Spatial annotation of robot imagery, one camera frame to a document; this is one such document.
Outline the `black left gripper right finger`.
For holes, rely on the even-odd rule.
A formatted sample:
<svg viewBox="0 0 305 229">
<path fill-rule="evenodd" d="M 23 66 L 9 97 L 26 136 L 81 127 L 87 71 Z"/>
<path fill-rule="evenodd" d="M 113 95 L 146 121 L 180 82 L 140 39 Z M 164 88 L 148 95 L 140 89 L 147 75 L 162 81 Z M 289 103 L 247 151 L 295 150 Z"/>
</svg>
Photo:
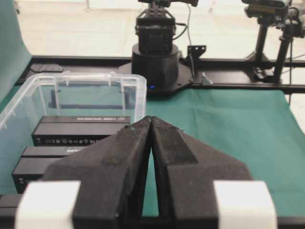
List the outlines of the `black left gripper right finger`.
<svg viewBox="0 0 305 229">
<path fill-rule="evenodd" d="M 243 162 L 158 117 L 151 132 L 159 211 L 175 228 L 276 228 L 268 187 Z"/>
</svg>

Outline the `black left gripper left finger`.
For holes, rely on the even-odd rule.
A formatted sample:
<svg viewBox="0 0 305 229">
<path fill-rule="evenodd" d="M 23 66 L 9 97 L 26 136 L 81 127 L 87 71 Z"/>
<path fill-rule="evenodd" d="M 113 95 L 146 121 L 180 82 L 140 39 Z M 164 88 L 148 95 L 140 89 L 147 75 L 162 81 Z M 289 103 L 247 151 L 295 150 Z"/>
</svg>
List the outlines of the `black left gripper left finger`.
<svg viewBox="0 0 305 229">
<path fill-rule="evenodd" d="M 28 184 L 18 229 L 131 229 L 140 220 L 151 117 L 50 164 Z"/>
</svg>

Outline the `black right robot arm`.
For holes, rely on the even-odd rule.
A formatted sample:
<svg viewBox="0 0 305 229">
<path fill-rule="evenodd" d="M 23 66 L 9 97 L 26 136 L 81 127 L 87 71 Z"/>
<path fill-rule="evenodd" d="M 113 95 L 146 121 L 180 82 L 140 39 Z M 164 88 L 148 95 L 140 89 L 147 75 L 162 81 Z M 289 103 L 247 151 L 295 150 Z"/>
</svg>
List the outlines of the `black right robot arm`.
<svg viewBox="0 0 305 229">
<path fill-rule="evenodd" d="M 180 62 L 175 17 L 167 10 L 172 1 L 148 0 L 136 18 L 138 43 L 132 48 L 131 70 L 147 81 L 149 94 L 171 94 L 193 82 L 194 69 Z"/>
</svg>

